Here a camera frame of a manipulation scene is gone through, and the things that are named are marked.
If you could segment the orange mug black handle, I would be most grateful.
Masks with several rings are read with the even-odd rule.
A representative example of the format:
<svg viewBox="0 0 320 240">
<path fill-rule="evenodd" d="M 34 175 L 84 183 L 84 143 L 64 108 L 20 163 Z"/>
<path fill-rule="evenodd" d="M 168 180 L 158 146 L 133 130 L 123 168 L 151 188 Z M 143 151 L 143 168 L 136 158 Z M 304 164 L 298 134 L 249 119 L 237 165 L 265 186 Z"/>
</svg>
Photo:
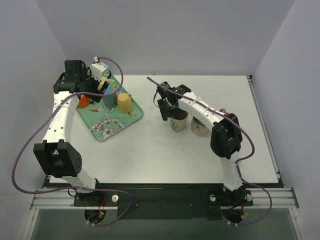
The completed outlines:
<svg viewBox="0 0 320 240">
<path fill-rule="evenodd" d="M 77 108 L 84 109 L 87 108 L 91 104 L 91 99 L 85 95 L 81 95 L 79 99 L 79 103 L 77 105 Z"/>
</svg>

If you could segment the cream floral mug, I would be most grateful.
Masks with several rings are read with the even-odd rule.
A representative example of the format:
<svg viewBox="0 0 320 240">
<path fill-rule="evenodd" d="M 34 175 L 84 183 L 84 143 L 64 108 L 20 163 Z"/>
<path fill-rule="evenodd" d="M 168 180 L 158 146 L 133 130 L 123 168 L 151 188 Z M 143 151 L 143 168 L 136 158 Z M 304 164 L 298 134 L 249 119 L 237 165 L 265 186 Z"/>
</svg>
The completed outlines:
<svg viewBox="0 0 320 240">
<path fill-rule="evenodd" d="M 185 111 L 179 116 L 172 117 L 170 119 L 171 130 L 176 133 L 182 132 L 185 129 L 187 119 L 188 113 Z"/>
</svg>

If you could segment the blue butterfly mug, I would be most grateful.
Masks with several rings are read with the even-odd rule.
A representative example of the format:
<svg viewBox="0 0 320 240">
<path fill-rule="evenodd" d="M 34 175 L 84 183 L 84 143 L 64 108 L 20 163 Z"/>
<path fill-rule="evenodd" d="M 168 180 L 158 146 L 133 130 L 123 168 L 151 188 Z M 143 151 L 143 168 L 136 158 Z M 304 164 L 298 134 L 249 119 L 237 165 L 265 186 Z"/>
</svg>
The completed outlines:
<svg viewBox="0 0 320 240">
<path fill-rule="evenodd" d="M 115 87 L 109 85 L 104 91 L 104 95 L 108 95 L 102 98 L 103 104 L 106 108 L 115 108 L 117 106 L 117 94 L 115 92 Z"/>
</svg>

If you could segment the yellow mug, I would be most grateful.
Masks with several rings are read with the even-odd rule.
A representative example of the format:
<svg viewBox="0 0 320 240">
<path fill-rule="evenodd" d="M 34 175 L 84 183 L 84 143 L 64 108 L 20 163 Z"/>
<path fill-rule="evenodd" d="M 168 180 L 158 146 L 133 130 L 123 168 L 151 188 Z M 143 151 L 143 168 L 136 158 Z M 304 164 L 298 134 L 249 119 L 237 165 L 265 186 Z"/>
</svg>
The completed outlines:
<svg viewBox="0 0 320 240">
<path fill-rule="evenodd" d="M 117 97 L 117 106 L 119 111 L 128 114 L 132 111 L 132 95 L 129 93 L 120 93 Z"/>
</svg>

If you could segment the white mug green inside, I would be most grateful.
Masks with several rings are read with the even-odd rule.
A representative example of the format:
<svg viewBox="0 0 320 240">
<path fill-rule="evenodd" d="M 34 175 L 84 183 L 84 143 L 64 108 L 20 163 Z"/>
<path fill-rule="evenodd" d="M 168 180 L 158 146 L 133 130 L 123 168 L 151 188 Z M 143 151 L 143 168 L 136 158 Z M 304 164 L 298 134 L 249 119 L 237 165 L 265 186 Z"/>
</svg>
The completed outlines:
<svg viewBox="0 0 320 240">
<path fill-rule="evenodd" d="M 206 136 L 210 133 L 210 130 L 196 117 L 192 117 L 190 129 L 192 133 L 196 136 Z"/>
</svg>

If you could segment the pink patterned mug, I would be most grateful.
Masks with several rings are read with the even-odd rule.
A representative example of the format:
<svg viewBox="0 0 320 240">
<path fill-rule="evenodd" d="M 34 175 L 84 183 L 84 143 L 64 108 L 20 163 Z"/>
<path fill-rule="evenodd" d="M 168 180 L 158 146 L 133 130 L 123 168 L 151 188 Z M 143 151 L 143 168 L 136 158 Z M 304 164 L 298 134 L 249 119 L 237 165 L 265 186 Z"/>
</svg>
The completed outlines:
<svg viewBox="0 0 320 240">
<path fill-rule="evenodd" d="M 224 114 L 226 114 L 226 113 L 227 113 L 227 111 L 226 111 L 226 109 L 225 109 L 225 108 L 221 108 L 219 111 L 220 111 L 221 113 L 224 113 Z"/>
</svg>

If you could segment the light green faceted mug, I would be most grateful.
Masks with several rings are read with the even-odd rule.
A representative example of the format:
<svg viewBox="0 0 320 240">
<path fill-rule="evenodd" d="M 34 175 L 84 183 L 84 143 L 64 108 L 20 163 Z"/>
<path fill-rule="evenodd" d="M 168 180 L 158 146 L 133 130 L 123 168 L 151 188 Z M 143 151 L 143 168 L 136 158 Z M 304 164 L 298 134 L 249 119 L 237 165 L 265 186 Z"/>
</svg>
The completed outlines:
<svg viewBox="0 0 320 240">
<path fill-rule="evenodd" d="M 109 83 L 108 78 L 106 78 L 106 77 L 103 76 L 103 77 L 101 78 L 100 82 L 99 82 L 99 85 L 98 85 L 98 87 L 97 87 L 97 90 L 98 90 L 99 92 L 104 93 L 104 92 L 106 91 L 106 89 L 109 87 L 109 85 L 110 85 L 110 83 Z"/>
</svg>

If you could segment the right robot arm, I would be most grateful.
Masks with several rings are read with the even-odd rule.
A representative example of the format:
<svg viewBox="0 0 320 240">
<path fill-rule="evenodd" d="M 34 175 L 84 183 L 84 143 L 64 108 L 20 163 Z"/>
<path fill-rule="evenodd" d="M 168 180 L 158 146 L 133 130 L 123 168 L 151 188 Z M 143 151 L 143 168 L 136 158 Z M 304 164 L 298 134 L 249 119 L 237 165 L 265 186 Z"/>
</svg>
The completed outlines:
<svg viewBox="0 0 320 240">
<path fill-rule="evenodd" d="M 165 81 L 157 87 L 157 92 L 160 95 L 157 104 L 164 121 L 180 118 L 187 112 L 208 128 L 211 134 L 210 148 L 221 161 L 223 185 L 226 188 L 223 192 L 224 201 L 230 205 L 236 204 L 242 197 L 239 188 L 243 185 L 236 163 L 240 158 L 243 140 L 241 131 L 235 126 L 239 123 L 238 117 L 232 114 L 231 123 L 224 113 L 210 107 L 183 84 L 170 87 Z"/>
</svg>

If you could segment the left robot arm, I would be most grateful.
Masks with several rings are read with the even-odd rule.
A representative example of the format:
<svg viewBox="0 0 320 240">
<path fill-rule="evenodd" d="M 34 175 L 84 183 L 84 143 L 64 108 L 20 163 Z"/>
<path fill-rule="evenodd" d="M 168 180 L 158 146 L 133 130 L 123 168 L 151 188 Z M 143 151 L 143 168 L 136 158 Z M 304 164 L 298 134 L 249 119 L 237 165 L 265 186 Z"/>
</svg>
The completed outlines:
<svg viewBox="0 0 320 240">
<path fill-rule="evenodd" d="M 68 182 L 85 194 L 92 206 L 99 205 L 103 193 L 96 189 L 97 180 L 82 167 L 81 154 L 71 144 L 71 128 L 76 109 L 101 101 L 109 83 L 103 80 L 109 67 L 97 59 L 87 66 L 82 60 L 66 60 L 65 71 L 53 86 L 54 117 L 41 143 L 33 152 L 46 175 Z"/>
</svg>

